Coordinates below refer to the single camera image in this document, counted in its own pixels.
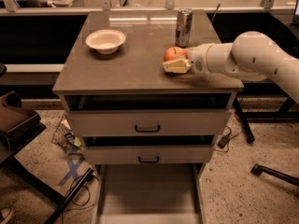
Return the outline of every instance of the wire basket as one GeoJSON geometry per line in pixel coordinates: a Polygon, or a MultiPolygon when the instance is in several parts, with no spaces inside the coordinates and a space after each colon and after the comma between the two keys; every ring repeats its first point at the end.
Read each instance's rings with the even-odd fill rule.
{"type": "Polygon", "coordinates": [[[75,155],[81,157],[82,152],[78,146],[74,145],[75,141],[78,142],[78,139],[68,126],[65,116],[62,116],[51,142],[61,148],[67,156],[75,155]]]}

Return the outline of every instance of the gray tabletop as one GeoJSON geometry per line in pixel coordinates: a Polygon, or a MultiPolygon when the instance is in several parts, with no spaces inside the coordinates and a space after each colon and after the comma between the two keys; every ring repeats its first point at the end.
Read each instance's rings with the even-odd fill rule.
{"type": "MultiPolygon", "coordinates": [[[[163,70],[164,52],[175,46],[177,12],[94,11],[85,21],[59,75],[56,94],[164,93],[235,91],[242,82],[220,74],[169,74],[163,70]],[[85,44],[100,29],[124,32],[125,43],[113,54],[103,55],[85,44]]],[[[189,47],[220,40],[203,10],[195,10],[189,47]]]]}

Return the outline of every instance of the drawer front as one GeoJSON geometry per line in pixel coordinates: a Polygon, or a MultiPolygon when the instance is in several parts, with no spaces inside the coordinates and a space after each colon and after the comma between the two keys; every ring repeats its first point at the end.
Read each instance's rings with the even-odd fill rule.
{"type": "Polygon", "coordinates": [[[83,147],[82,152],[90,164],[205,163],[212,146],[83,147]]]}
{"type": "Polygon", "coordinates": [[[222,134],[230,115],[225,111],[65,114],[80,136],[222,134]]]}

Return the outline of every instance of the dresser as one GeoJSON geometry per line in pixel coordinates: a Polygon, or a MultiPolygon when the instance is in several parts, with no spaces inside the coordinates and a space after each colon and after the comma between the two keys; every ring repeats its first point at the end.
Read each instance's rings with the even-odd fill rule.
{"type": "MultiPolygon", "coordinates": [[[[201,75],[194,69],[182,75],[165,73],[163,56],[175,45],[176,19],[173,10],[91,12],[54,85],[86,161],[104,177],[98,199],[105,201],[96,205],[94,223],[115,223],[118,218],[122,223],[198,223],[198,213],[188,214],[196,212],[192,196],[198,196],[194,190],[199,191],[197,175],[204,165],[195,178],[192,166],[210,161],[243,86],[238,79],[201,75]],[[125,43],[109,55],[89,49],[86,37],[100,29],[122,31],[125,43]],[[174,192],[163,201],[162,187],[174,192]],[[181,192],[182,187],[188,191],[181,192]],[[137,199],[143,197],[139,205],[125,194],[130,191],[137,199]],[[155,195],[159,202],[145,202],[155,195]],[[166,201],[170,196],[176,201],[166,201]]],[[[220,40],[205,11],[195,10],[189,47],[211,42],[220,40]]]]}

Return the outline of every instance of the white bowl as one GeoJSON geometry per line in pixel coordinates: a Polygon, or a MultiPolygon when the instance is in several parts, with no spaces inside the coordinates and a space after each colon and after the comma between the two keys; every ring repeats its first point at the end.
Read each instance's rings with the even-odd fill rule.
{"type": "Polygon", "coordinates": [[[115,52],[124,41],[124,33],[104,29],[91,33],[87,36],[85,43],[91,49],[96,49],[101,54],[111,54],[115,52]]]}

